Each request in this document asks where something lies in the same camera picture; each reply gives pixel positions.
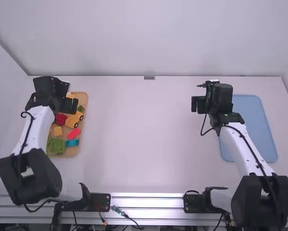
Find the camera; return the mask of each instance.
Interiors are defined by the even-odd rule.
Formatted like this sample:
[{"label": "camera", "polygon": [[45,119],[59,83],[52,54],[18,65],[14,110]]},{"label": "camera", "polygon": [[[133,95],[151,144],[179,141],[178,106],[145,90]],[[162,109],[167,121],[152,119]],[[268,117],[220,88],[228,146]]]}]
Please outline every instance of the camera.
[{"label": "camera", "polygon": [[216,80],[208,80],[197,87],[206,88],[205,96],[192,96],[191,111],[198,114],[231,113],[233,87]]}]

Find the toy car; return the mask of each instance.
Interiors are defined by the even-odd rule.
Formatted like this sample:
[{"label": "toy car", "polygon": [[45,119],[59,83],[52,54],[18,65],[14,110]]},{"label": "toy car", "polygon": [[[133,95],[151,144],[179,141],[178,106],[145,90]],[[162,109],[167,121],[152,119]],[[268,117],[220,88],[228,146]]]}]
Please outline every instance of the toy car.
[{"label": "toy car", "polygon": [[63,126],[65,125],[65,121],[67,119],[67,116],[63,113],[57,113],[56,116],[55,116],[55,124],[58,124],[60,126]]},{"label": "toy car", "polygon": [[77,111],[75,115],[72,115],[66,119],[65,124],[69,128],[76,128],[78,126],[78,122],[80,122],[83,118],[83,113]]}]

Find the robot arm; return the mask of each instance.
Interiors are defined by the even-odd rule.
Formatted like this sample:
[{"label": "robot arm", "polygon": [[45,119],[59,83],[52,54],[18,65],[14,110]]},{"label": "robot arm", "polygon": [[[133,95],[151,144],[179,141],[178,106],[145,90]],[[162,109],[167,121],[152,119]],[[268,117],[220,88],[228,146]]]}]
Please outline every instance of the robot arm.
[{"label": "robot arm", "polygon": [[37,77],[33,81],[36,92],[21,113],[21,117],[26,118],[21,138],[11,155],[0,159],[0,177],[7,192],[16,205],[34,204],[58,196],[63,200],[89,200],[89,191],[84,184],[81,189],[78,187],[76,195],[61,193],[61,175],[46,155],[49,129],[57,112],[66,105],[69,83],[50,76]]},{"label": "robot arm", "polygon": [[242,116],[232,112],[232,86],[210,80],[198,87],[206,88],[206,95],[192,97],[192,111],[209,115],[212,129],[222,137],[241,176],[234,193],[226,188],[206,188],[202,198],[207,209],[231,213],[239,227],[284,227],[288,217],[288,178],[278,176],[265,162]]}]

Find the orange toy block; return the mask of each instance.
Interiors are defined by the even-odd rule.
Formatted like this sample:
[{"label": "orange toy block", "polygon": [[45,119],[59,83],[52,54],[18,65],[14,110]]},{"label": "orange toy block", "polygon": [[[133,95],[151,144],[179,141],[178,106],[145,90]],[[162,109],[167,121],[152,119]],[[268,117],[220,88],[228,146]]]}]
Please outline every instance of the orange toy block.
[{"label": "orange toy block", "polygon": [[58,126],[54,128],[55,136],[61,136],[63,134],[62,127]]}]

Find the white table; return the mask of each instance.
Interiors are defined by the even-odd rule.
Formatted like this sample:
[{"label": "white table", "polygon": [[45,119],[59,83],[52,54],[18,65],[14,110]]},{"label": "white table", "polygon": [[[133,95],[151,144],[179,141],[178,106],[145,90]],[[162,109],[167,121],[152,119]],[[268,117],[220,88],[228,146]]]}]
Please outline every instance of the white table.
[{"label": "white table", "polygon": [[[181,196],[207,186],[235,189],[239,183],[235,164],[221,157],[215,132],[201,137],[203,115],[190,109],[191,96],[205,94],[196,86],[211,78],[232,84],[234,94],[261,98],[278,152],[277,162],[270,166],[288,176],[288,94],[280,77],[59,78],[71,82],[71,91],[89,95],[78,156],[52,159],[64,190],[72,193],[83,182],[91,192],[112,193],[112,205],[127,207],[140,224],[213,226],[219,215],[185,214]],[[0,156],[9,155],[18,140],[24,124],[20,112],[33,91],[29,79]],[[3,195],[0,181],[0,221],[27,223],[30,217],[32,223],[50,223],[52,205],[28,214]],[[104,216],[112,224],[128,223],[114,212]],[[79,223],[100,223],[96,213],[77,217]],[[72,213],[63,213],[62,222],[74,223]]]}]

